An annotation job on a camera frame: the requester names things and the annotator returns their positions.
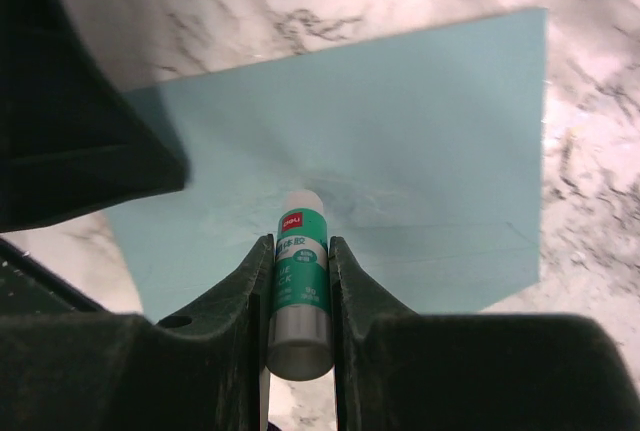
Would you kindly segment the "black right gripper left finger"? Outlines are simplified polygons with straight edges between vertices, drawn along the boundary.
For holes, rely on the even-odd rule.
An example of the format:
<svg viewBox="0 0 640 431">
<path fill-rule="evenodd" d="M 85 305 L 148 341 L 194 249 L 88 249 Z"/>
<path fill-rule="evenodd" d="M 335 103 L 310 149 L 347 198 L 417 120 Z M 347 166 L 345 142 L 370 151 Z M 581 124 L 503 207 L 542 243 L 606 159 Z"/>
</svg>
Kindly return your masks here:
<svg viewBox="0 0 640 431">
<path fill-rule="evenodd" d="M 1 245 L 5 430 L 264 430 L 273 239 L 157 323 Z"/>
</svg>

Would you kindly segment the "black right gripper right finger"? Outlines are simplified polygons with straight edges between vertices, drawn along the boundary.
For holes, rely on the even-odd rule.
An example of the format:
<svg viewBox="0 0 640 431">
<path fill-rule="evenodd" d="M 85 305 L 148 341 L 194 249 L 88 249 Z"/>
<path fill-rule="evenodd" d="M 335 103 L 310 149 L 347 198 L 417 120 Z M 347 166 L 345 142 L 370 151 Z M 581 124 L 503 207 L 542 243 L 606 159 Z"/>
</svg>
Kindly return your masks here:
<svg viewBox="0 0 640 431">
<path fill-rule="evenodd" d="M 421 315 L 330 242 L 341 430 L 635 430 L 613 340 L 571 314 Z"/>
</svg>

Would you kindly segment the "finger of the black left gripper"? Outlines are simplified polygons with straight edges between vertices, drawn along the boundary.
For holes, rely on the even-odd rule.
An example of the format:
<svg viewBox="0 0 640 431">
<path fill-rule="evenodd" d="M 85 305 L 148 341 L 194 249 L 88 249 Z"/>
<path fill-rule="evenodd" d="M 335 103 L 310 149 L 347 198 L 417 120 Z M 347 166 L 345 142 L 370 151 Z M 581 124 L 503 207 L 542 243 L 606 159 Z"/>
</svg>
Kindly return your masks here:
<svg viewBox="0 0 640 431">
<path fill-rule="evenodd" d="M 182 190 L 189 161 L 159 94 L 129 103 L 62 0 L 1 0 L 1 228 L 44 227 Z"/>
</svg>

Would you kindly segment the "green white glue stick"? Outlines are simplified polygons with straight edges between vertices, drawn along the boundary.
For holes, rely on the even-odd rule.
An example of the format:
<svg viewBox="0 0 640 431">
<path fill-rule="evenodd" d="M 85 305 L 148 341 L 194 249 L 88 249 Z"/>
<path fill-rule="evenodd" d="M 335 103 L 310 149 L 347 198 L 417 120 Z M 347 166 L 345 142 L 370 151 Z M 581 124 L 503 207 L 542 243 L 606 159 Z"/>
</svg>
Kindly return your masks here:
<svg viewBox="0 0 640 431">
<path fill-rule="evenodd" d="M 266 363 L 283 380 L 304 382 L 333 367 L 328 232 L 310 190 L 290 193 L 278 222 Z"/>
</svg>

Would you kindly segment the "teal envelope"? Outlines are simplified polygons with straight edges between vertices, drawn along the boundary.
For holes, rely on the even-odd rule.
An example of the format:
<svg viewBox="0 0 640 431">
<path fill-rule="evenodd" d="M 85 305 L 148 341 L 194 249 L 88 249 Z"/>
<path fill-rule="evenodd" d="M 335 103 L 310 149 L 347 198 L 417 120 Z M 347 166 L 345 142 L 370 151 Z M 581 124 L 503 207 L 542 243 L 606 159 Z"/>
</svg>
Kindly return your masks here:
<svg viewBox="0 0 640 431">
<path fill-rule="evenodd" d="M 189 160 L 183 191 L 107 211 L 144 313 L 221 281 L 299 189 L 415 311 L 475 312 L 534 284 L 546 27 L 525 9 L 128 92 Z"/>
</svg>

